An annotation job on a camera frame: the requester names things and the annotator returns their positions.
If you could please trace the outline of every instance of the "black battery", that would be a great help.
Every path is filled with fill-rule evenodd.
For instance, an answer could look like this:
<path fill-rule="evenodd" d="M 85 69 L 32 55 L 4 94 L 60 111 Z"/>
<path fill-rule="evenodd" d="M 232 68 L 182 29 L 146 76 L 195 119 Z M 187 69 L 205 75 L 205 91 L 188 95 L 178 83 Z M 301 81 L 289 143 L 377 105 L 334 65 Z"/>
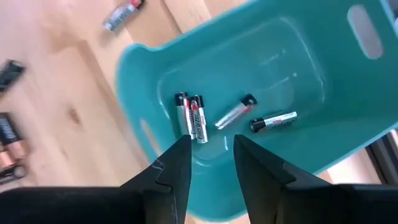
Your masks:
<path fill-rule="evenodd" d="M 8 60 L 0 71 L 0 91 L 6 91 L 25 72 L 25 67 L 15 60 Z"/>
<path fill-rule="evenodd" d="M 0 113 L 0 141 L 16 160 L 25 159 L 29 153 L 9 113 Z"/>

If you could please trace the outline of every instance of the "black object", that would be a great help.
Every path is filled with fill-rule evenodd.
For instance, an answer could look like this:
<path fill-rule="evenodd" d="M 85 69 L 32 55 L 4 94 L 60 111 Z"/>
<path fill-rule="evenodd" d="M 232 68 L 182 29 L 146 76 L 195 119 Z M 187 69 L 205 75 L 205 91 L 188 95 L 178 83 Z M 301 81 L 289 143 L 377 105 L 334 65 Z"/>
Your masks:
<path fill-rule="evenodd" d="M 9 113 L 0 112 L 0 142 L 3 146 L 21 141 L 16 125 L 12 122 Z"/>
<path fill-rule="evenodd" d="M 199 108 L 205 107 L 205 103 L 203 102 L 203 97 L 201 95 L 195 95 L 193 96 L 193 99 L 198 103 Z"/>
<path fill-rule="evenodd" d="M 383 184 L 398 184 L 398 147 L 389 132 L 385 136 L 366 146 L 366 152 Z"/>
<path fill-rule="evenodd" d="M 6 91 L 25 71 L 15 60 L 8 60 L 0 72 L 0 91 Z"/>
<path fill-rule="evenodd" d="M 184 106 L 184 98 L 188 97 L 188 93 L 180 92 L 174 94 L 174 101 L 176 106 Z"/>
<path fill-rule="evenodd" d="M 263 118 L 251 120 L 249 125 L 253 133 L 258 133 L 267 128 L 266 121 Z"/>
<path fill-rule="evenodd" d="M 19 188 L 1 193 L 0 222 L 183 224 L 191 155 L 191 138 L 185 135 L 121 187 Z"/>
<path fill-rule="evenodd" d="M 1 223 L 184 223 L 191 155 L 184 135 L 121 187 L 4 192 Z M 251 223 L 398 223 L 396 186 L 331 185 L 242 135 L 234 158 Z"/>
<path fill-rule="evenodd" d="M 244 98 L 241 100 L 241 102 L 245 106 L 257 104 L 257 100 L 255 99 L 255 97 L 252 94 L 247 94 L 246 96 L 244 96 Z"/>
<path fill-rule="evenodd" d="M 13 180 L 21 179 L 26 175 L 26 168 L 16 164 L 0 172 L 0 185 L 9 183 Z"/>
<path fill-rule="evenodd" d="M 234 158 L 251 223 L 398 223 L 398 187 L 331 185 L 242 135 Z"/>

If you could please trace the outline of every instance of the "silver battery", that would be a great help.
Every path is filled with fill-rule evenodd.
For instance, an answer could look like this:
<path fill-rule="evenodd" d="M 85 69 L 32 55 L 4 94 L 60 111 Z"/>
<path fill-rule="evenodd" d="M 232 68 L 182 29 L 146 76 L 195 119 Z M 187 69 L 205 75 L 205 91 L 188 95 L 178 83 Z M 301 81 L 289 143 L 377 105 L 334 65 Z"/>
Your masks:
<path fill-rule="evenodd" d="M 276 126 L 281 126 L 284 124 L 289 124 L 297 120 L 297 113 L 291 112 L 288 114 L 283 114 L 275 117 L 258 118 L 250 121 L 250 128 L 252 132 L 258 133 L 266 129 L 270 129 Z"/>
<path fill-rule="evenodd" d="M 187 94 L 186 93 L 177 93 L 174 95 L 175 107 L 177 109 L 177 119 L 178 125 L 180 126 L 181 135 L 190 134 L 188 130 L 187 118 L 185 116 L 186 113 L 186 104 L 187 104 Z"/>
<path fill-rule="evenodd" d="M 114 32 L 127 18 L 137 12 L 137 8 L 132 3 L 119 6 L 104 21 L 104 28 Z"/>
<path fill-rule="evenodd" d="M 216 128 L 219 130 L 225 128 L 242 114 L 250 111 L 256 104 L 257 100 L 252 96 L 252 94 L 244 96 L 244 98 L 233 109 L 215 123 Z"/>
<path fill-rule="evenodd" d="M 208 142 L 206 130 L 206 118 L 202 96 L 195 95 L 190 98 L 193 120 L 195 123 L 195 134 L 197 143 L 204 144 Z"/>

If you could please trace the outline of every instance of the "aa battery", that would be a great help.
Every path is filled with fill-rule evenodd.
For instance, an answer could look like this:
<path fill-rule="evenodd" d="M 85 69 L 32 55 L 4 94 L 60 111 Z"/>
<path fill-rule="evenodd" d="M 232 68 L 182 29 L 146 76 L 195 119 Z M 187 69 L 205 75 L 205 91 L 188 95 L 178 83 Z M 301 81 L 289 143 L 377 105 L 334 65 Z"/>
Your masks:
<path fill-rule="evenodd" d="M 208 142 L 207 130 L 206 130 L 206 118 L 205 118 L 205 104 L 203 103 L 203 97 L 195 95 L 190 98 L 191 109 L 193 114 L 193 120 L 195 124 L 195 133 L 197 142 L 203 144 Z"/>
<path fill-rule="evenodd" d="M 8 113 L 0 113 L 0 141 L 14 159 L 25 159 L 28 148 Z"/>
<path fill-rule="evenodd" d="M 104 28 L 111 32 L 116 31 L 127 18 L 137 12 L 143 2 L 143 0 L 132 0 L 130 3 L 118 7 L 104 21 Z"/>
<path fill-rule="evenodd" d="M 8 151 L 0 152 L 0 170 L 4 170 L 14 165 L 16 162 Z"/>
<path fill-rule="evenodd" d="M 193 127 L 193 118 L 188 94 L 184 92 L 177 93 L 174 95 L 174 100 L 181 135 L 189 134 L 191 135 L 191 139 L 195 139 L 195 128 Z"/>
<path fill-rule="evenodd" d="M 242 114 L 251 110 L 256 104 L 257 100 L 255 97 L 252 94 L 247 94 L 233 109 L 215 123 L 216 128 L 219 130 L 225 128 Z"/>
<path fill-rule="evenodd" d="M 25 67 L 21 63 L 8 60 L 0 71 L 0 91 L 6 91 L 24 71 Z"/>
<path fill-rule="evenodd" d="M 284 124 L 289 124 L 297 120 L 297 113 L 291 112 L 288 114 L 283 114 L 275 117 L 268 118 L 258 118 L 250 121 L 251 131 L 258 133 L 266 129 L 270 129 L 276 126 L 281 126 Z"/>

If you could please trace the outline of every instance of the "energizer battery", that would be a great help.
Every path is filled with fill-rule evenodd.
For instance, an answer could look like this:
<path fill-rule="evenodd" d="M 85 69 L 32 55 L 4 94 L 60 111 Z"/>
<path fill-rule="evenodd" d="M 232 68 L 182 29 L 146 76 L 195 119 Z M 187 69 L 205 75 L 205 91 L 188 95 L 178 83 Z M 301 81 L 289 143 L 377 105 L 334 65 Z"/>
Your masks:
<path fill-rule="evenodd" d="M 203 144 L 208 142 L 206 130 L 206 118 L 203 103 L 203 97 L 195 95 L 190 98 L 193 120 L 195 124 L 195 133 L 197 136 L 197 143 Z"/>
<path fill-rule="evenodd" d="M 250 128 L 252 132 L 258 133 L 259 131 L 270 129 L 276 126 L 281 126 L 284 124 L 289 124 L 296 120 L 297 120 L 297 113 L 291 112 L 288 114 L 283 114 L 271 118 L 268 116 L 268 118 L 254 119 L 250 121 Z"/>
<path fill-rule="evenodd" d="M 256 104 L 257 100 L 255 97 L 252 94 L 247 94 L 233 109 L 229 110 L 226 115 L 215 123 L 216 128 L 219 130 L 225 128 L 242 114 L 251 110 Z"/>
<path fill-rule="evenodd" d="M 188 100 L 188 94 L 180 92 L 174 95 L 175 106 L 177 109 L 178 125 L 181 135 L 189 134 L 191 139 L 195 138 L 195 128 L 193 128 L 193 118 Z"/>

